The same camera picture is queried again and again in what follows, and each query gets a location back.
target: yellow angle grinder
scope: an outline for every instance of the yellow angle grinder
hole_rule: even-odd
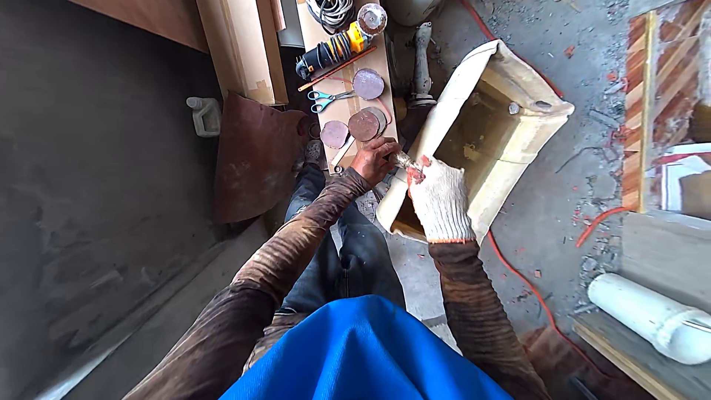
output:
[[[379,4],[363,5],[347,31],[320,42],[296,60],[296,73],[308,80],[314,73],[347,61],[353,54],[370,46],[373,38],[382,33],[386,25],[387,14]]]

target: dusty floor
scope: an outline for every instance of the dusty floor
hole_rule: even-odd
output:
[[[443,3],[430,16],[437,44],[429,47],[433,93],[442,89],[469,51],[487,42],[458,0]],[[574,243],[585,228],[585,219],[621,202],[615,175],[621,166],[621,146],[610,145],[612,129],[592,119],[589,112],[595,109],[617,120],[624,115],[622,94],[604,92],[614,86],[607,77],[610,72],[624,76],[627,1],[471,3],[495,36],[546,74],[576,107],[569,122],[528,167],[492,226],[504,256],[540,289],[559,325],[569,330],[567,316],[588,304],[581,285],[588,282],[592,269],[613,270],[619,262],[619,217],[608,219],[581,248]],[[398,29],[396,37],[407,37],[413,31]],[[570,59],[564,55],[569,46],[574,46]],[[409,65],[405,61],[397,65],[398,79],[406,80],[412,73]],[[399,236],[386,237],[408,311],[449,342],[439,277],[427,247]],[[506,270],[488,240],[481,257],[516,331],[521,334],[545,325],[546,316],[536,298]],[[535,270],[540,270],[541,278],[534,278]]]

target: orange extension cord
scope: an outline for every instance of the orange extension cord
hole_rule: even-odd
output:
[[[479,13],[476,12],[474,7],[469,3],[469,0],[460,0],[460,2],[461,2],[461,5],[464,6],[464,8],[467,11],[469,11],[472,18],[474,18],[474,21],[476,22],[476,24],[479,25],[479,29],[481,29],[481,32],[484,34],[484,36],[486,36],[486,38],[490,41],[496,40],[497,37],[494,36],[493,33],[491,33],[491,31],[489,31],[489,28],[486,26],[483,19],[481,19],[481,16],[479,16]],[[545,82],[550,86],[550,88],[553,89],[553,91],[559,98],[563,97],[563,92],[560,91],[560,89],[558,89],[558,87],[556,85],[554,85],[553,82],[550,79],[548,79],[547,76],[545,76],[542,72],[540,72],[538,70],[538,68],[536,68],[532,63],[529,63],[524,57],[521,57],[521,55],[516,53],[513,49],[511,49],[511,51],[514,54],[516,54],[516,57],[519,57],[521,60],[523,60],[524,63],[527,63],[528,65],[530,65],[530,67],[533,68],[535,70],[535,72],[537,72],[538,75],[540,75],[540,77],[543,78],[543,80],[545,80]]]
[[[536,289],[535,286],[533,286],[533,284],[532,284],[525,276],[523,276],[523,274],[521,274],[520,272],[518,272],[518,270],[516,270],[514,267],[512,267],[511,264],[509,264],[508,261],[503,257],[503,255],[501,254],[501,250],[498,249],[498,245],[496,244],[496,240],[494,240],[494,238],[493,238],[493,234],[491,233],[491,229],[489,229],[489,232],[486,234],[486,236],[489,238],[489,241],[491,242],[491,247],[493,247],[494,253],[496,253],[496,256],[497,256],[498,259],[502,262],[502,264],[504,264],[504,266],[507,267],[507,268],[508,268],[512,273],[514,273],[516,276],[518,276],[519,278],[521,278],[521,280],[522,280],[526,285],[528,285],[528,287],[531,289],[531,291],[533,292],[533,294],[536,296],[536,298],[537,298],[538,301],[540,302],[540,306],[543,307],[543,309],[545,310],[545,314],[548,316],[548,322],[550,323],[550,327],[551,327],[554,331],[556,331],[556,333],[557,333],[558,335],[560,335],[560,337],[561,337],[564,341],[568,342],[568,344],[570,344],[570,346],[575,350],[575,352],[577,352],[578,354],[580,354],[580,356],[585,360],[585,362],[587,362],[588,364],[590,364],[590,366],[591,366],[595,371],[597,371],[598,374],[602,375],[603,377],[606,377],[607,379],[619,379],[619,378],[613,377],[612,375],[608,375],[608,374],[604,373],[600,368],[598,368],[598,366],[595,364],[595,362],[592,361],[592,360],[590,359],[590,357],[588,357],[587,354],[585,354],[585,352],[583,352],[580,347],[578,347],[577,344],[575,344],[571,339],[568,339],[568,337],[565,336],[565,335],[563,334],[563,332],[560,331],[560,329],[558,329],[558,325],[555,323],[555,318],[553,317],[553,313],[550,311],[550,308],[548,308],[548,306],[545,304],[545,301],[543,301],[543,296],[540,295],[540,293],[538,292],[538,289]]]
[[[587,239],[588,236],[590,236],[590,233],[595,230],[595,227],[597,226],[598,223],[603,221],[605,218],[611,216],[612,214],[616,213],[621,213],[623,211],[632,211],[631,208],[629,207],[616,207],[614,209],[609,209],[605,211],[604,213],[598,215],[595,217],[595,219],[592,221],[592,223],[583,231],[582,235],[578,238],[577,242],[575,243],[575,247],[580,247],[582,244],[585,242],[585,239]],[[558,325],[555,323],[555,318],[553,317],[553,313],[550,311],[550,308],[545,304],[545,301],[543,300],[543,296],[540,295],[538,292],[538,289],[535,288],[535,286],[525,277],[523,274],[518,272],[511,264],[508,263],[508,261],[503,257],[501,254],[501,250],[498,248],[498,244],[496,244],[496,240],[493,238],[493,234],[491,233],[491,229],[489,229],[489,232],[486,234],[486,236],[489,238],[489,241],[491,242],[491,247],[493,247],[494,253],[496,253],[496,256],[498,259],[504,264],[505,267],[509,269],[512,273],[514,273],[516,276],[518,276],[533,292],[533,294],[536,296],[538,301],[540,302],[540,306],[545,310],[545,314],[548,316],[548,322],[550,323],[550,327],[553,328],[554,331],[558,335],[560,335],[563,340],[568,342],[572,346],[572,348],[580,354],[580,356],[592,366],[592,368],[597,371],[599,374],[601,374],[603,377],[606,377],[608,379],[619,379],[617,377],[613,377],[611,375],[605,374],[598,366],[590,359],[590,357],[585,354],[585,352],[582,351],[580,347],[578,347],[577,344],[575,344],[571,339],[569,339],[567,336],[563,334],[563,332],[558,329]]]

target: jeans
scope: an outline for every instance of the jeans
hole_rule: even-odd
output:
[[[325,185],[324,173],[315,164],[306,163],[296,178],[284,222],[316,200]],[[402,285],[380,229],[351,203],[338,219],[338,232],[343,240],[341,254],[327,231],[279,311],[310,313],[333,300],[362,295],[380,295],[405,308]]]

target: blue cloth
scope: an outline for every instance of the blue cloth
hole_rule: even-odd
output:
[[[221,399],[511,399],[377,295],[336,300],[288,331]]]

